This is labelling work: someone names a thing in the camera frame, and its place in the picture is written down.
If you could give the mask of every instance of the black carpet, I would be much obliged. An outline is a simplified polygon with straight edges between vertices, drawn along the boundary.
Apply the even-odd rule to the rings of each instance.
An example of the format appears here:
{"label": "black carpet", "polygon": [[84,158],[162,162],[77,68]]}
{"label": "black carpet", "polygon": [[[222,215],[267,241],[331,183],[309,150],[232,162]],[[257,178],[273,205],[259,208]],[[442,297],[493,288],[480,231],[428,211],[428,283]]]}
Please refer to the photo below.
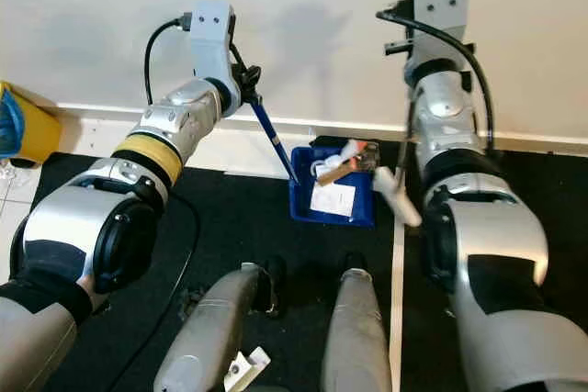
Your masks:
{"label": "black carpet", "polygon": [[[396,146],[383,149],[384,161]],[[39,201],[93,158],[54,154],[45,163],[35,201]],[[225,176],[187,169],[175,191],[192,201],[202,219],[202,233],[185,286],[208,288],[242,261],[262,263],[278,254],[288,266],[280,319],[252,315],[245,323],[243,351],[262,346],[272,363],[257,384],[286,386],[291,392],[319,388],[322,354],[336,297],[340,260],[361,251],[374,275],[385,323],[390,322],[392,216],[376,200],[373,230],[302,223],[288,214],[288,184],[283,180]],[[164,306],[191,245],[190,212],[174,199],[159,226],[150,271],[139,282],[115,293],[112,309],[85,323],[79,338],[45,391],[104,391],[127,357],[141,343]],[[147,391],[181,327],[177,306],[160,332],[119,383],[119,391]]]}
{"label": "black carpet", "polygon": [[[394,164],[396,148],[393,143],[382,143],[384,163]],[[53,155],[43,166],[35,200],[92,161]],[[588,160],[506,152],[500,162],[513,189],[541,219],[548,235],[550,262],[543,286],[548,304],[588,331]],[[409,176],[416,176],[414,169]],[[408,186],[411,194],[418,194],[418,180],[409,180]],[[176,191],[196,204],[203,226],[186,286],[211,286],[242,260],[262,262],[279,254],[287,261],[286,314],[275,320],[253,315],[246,323],[243,348],[250,351],[261,345],[272,358],[260,383],[287,386],[292,392],[318,390],[338,261],[346,251],[360,250],[366,255],[384,323],[389,323],[392,218],[379,197],[377,228],[363,230],[291,220],[284,181],[189,169]],[[82,327],[72,352],[44,390],[104,390],[159,314],[191,238],[191,217],[172,200],[160,225],[150,272],[114,294],[112,309]],[[445,312],[445,295],[422,277],[419,246],[418,231],[408,231],[401,388],[407,392],[465,391],[456,323]],[[117,390],[151,390],[159,364],[181,326],[177,310],[169,314]]]}

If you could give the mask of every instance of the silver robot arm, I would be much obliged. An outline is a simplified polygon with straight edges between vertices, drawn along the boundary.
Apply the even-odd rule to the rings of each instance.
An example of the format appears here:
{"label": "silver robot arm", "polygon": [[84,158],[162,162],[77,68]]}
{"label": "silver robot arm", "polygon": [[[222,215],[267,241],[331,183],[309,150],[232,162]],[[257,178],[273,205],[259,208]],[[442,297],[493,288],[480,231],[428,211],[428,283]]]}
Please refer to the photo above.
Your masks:
{"label": "silver robot arm", "polygon": [[22,269],[0,286],[0,391],[40,389],[108,293],[147,271],[170,189],[198,142],[241,105],[233,28],[229,4],[198,4],[197,78],[145,109],[110,158],[45,197],[18,229]]}
{"label": "silver robot arm", "polygon": [[[378,16],[462,39],[466,8],[467,0],[408,0]],[[463,56],[417,30],[386,48],[410,52],[404,73],[425,191],[425,271],[450,297],[469,389],[588,391],[588,337],[539,294],[545,233],[484,154]]]}

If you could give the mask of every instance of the yellow bucket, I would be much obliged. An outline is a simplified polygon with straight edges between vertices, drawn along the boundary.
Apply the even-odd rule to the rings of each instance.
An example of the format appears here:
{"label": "yellow bucket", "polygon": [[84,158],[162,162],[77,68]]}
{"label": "yellow bucket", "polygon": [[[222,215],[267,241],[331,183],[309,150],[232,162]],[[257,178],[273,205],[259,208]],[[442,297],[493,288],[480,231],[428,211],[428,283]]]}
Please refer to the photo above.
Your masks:
{"label": "yellow bucket", "polygon": [[20,151],[12,158],[44,163],[49,155],[59,148],[59,138],[62,134],[61,123],[55,117],[16,94],[9,83],[0,82],[0,97],[5,96],[5,90],[18,104],[24,119]]}

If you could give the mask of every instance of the white wall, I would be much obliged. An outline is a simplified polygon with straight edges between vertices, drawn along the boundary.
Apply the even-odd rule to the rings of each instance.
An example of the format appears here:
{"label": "white wall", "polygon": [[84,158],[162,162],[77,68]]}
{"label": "white wall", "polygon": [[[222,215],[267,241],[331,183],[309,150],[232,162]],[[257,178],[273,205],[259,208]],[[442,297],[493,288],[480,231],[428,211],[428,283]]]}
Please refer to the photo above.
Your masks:
{"label": "white wall", "polygon": [[[57,103],[140,107],[144,45],[196,0],[0,0],[0,77]],[[230,0],[235,41],[264,68],[273,117],[400,125],[401,36],[374,13],[392,0]],[[498,130],[588,139],[585,0],[470,0],[468,37],[491,80]],[[153,52],[156,96],[191,75],[187,35]]]}

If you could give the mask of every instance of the black cable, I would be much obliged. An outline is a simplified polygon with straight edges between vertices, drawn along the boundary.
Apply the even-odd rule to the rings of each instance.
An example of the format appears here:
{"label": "black cable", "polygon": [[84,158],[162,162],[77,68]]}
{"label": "black cable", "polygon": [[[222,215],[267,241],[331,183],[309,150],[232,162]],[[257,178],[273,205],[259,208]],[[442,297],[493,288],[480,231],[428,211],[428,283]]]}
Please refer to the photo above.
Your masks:
{"label": "black cable", "polygon": [[147,48],[145,48],[145,60],[143,63],[143,77],[145,79],[145,91],[147,92],[147,104],[149,106],[153,104],[153,98],[151,97],[151,82],[149,79],[149,62],[151,59],[151,47],[153,46],[155,39],[157,39],[157,37],[166,29],[171,27],[180,27],[182,25],[180,20],[180,18],[175,18],[174,20],[165,22],[153,32],[153,34],[149,37],[149,41],[147,42]]}
{"label": "black cable", "polygon": [[484,71],[482,70],[478,60],[474,56],[474,54],[468,49],[466,45],[461,43],[458,39],[455,39],[451,35],[447,34],[445,31],[441,29],[437,29],[427,25],[423,22],[419,22],[418,20],[412,20],[406,17],[396,16],[391,11],[378,11],[376,13],[377,18],[381,18],[382,20],[387,20],[389,22],[398,23],[399,25],[404,25],[407,28],[414,28],[418,29],[419,31],[424,32],[425,34],[429,34],[437,39],[444,41],[449,46],[452,46],[456,50],[458,50],[461,55],[465,57],[468,61],[471,69],[476,74],[478,78],[478,82],[480,83],[481,93],[484,98],[484,105],[486,107],[486,139],[487,145],[486,148],[488,151],[494,150],[494,114],[492,112],[492,95],[490,92],[490,87],[488,86],[488,81],[486,80],[486,76],[484,75]]}
{"label": "black cable", "polygon": [[172,291],[170,292],[169,297],[167,298],[167,301],[165,302],[164,310],[161,312],[161,314],[157,318],[157,321],[155,321],[155,324],[153,325],[151,331],[149,332],[149,334],[147,335],[145,340],[143,340],[143,342],[139,345],[139,347],[135,350],[135,352],[132,353],[132,355],[129,357],[129,359],[124,364],[124,366],[122,366],[122,368],[119,370],[119,373],[117,374],[117,376],[115,376],[115,378],[112,380],[112,382],[110,382],[110,385],[107,388],[107,392],[111,392],[115,389],[115,387],[119,383],[120,379],[126,374],[127,370],[130,368],[130,366],[137,359],[137,357],[139,356],[141,351],[143,349],[145,349],[145,347],[147,346],[147,344],[149,343],[149,341],[151,340],[153,335],[155,335],[155,333],[161,327],[162,323],[164,322],[165,316],[167,315],[170,308],[172,307],[175,294],[177,293],[177,289],[182,284],[182,281],[184,280],[184,276],[186,275],[187,268],[188,268],[188,266],[190,266],[190,263],[192,262],[192,257],[194,256],[194,252],[196,251],[196,248],[198,247],[198,239],[200,237],[200,215],[198,214],[197,209],[194,207],[194,205],[190,201],[188,201],[187,199],[185,199],[184,197],[182,197],[176,193],[170,193],[170,197],[177,199],[177,201],[184,204],[192,212],[192,217],[194,219],[194,240],[192,242],[192,248],[190,249],[190,252],[188,253],[188,255],[186,257],[186,260],[184,262],[184,266],[182,267],[182,270],[180,271],[177,279],[175,280],[174,287],[172,288]]}

